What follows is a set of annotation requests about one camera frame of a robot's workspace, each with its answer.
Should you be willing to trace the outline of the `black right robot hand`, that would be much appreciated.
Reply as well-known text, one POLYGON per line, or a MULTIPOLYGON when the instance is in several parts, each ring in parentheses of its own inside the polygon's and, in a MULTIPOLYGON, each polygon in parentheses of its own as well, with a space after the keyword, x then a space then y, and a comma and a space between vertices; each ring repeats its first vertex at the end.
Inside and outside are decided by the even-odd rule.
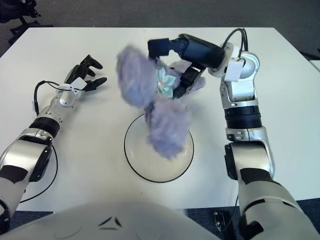
POLYGON ((231 32, 221 46, 197 38, 189 34, 180 34, 178 38, 151 39, 147 42, 148 56, 157 60, 161 56, 168 56, 170 51, 176 52, 179 57, 191 63, 181 74, 179 84, 173 89, 172 96, 181 98, 195 86, 205 71, 211 70, 217 77, 223 77, 231 61, 239 61, 243 67, 246 61, 241 58, 242 48, 248 49, 247 34, 241 34, 241 47, 234 47, 228 40, 234 32, 231 32))

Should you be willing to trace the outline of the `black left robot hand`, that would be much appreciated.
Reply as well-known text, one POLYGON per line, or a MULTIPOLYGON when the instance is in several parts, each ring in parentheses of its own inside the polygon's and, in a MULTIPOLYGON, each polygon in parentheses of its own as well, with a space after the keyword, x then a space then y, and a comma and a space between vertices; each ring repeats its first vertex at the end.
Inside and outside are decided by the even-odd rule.
POLYGON ((106 77, 98 78, 94 81, 85 80, 86 76, 89 75, 94 77, 96 74, 90 67, 94 67, 98 70, 101 70, 103 66, 94 58, 92 58, 89 54, 82 60, 80 64, 74 66, 74 68, 68 73, 65 84, 68 84, 66 90, 64 92, 72 92, 75 94, 76 98, 79 98, 83 92, 94 91, 100 85, 104 84, 107 81, 106 77), (74 86, 73 82, 81 78, 86 85, 81 83, 81 86, 74 86))

